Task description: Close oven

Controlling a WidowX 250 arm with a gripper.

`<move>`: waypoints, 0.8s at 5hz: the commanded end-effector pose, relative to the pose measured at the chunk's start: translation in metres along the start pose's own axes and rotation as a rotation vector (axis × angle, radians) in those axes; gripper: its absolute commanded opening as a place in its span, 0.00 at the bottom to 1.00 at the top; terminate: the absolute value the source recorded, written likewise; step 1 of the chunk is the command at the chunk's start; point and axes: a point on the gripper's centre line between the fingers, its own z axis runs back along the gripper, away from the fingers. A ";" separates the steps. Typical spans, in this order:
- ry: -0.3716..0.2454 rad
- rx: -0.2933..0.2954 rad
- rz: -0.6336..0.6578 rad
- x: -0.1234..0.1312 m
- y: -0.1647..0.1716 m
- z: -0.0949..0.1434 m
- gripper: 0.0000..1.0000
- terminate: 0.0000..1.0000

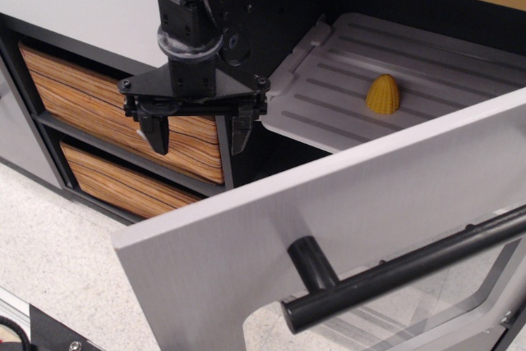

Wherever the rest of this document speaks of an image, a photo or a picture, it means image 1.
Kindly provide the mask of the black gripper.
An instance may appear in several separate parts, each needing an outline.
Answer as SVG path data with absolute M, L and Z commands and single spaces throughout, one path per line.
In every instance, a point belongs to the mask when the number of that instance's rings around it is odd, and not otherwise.
M 124 111 L 139 119 L 142 133 L 160 155 L 168 153 L 168 119 L 184 116 L 236 116 L 232 118 L 231 154 L 244 151 L 251 135 L 251 116 L 267 114 L 266 92 L 270 82 L 252 76 L 247 85 L 216 67 L 216 60 L 170 60 L 152 71 L 118 82 L 125 96 Z

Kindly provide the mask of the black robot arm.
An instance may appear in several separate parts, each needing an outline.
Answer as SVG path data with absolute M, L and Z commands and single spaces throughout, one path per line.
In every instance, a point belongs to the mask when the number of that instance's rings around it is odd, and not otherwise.
M 158 0 L 158 45 L 168 61 L 118 82 L 126 116 L 138 122 L 152 149 L 168 153 L 171 117 L 224 115 L 230 119 L 232 155 L 244 151 L 254 122 L 267 112 L 270 82 L 254 75 L 247 84 L 218 72 L 222 60 L 240 66 L 251 56 L 239 22 L 251 0 Z

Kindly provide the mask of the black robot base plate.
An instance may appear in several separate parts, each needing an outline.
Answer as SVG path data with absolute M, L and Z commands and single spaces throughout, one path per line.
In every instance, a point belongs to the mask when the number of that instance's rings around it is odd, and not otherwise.
M 33 350 L 100 351 L 98 345 L 33 305 L 30 305 L 30 342 Z

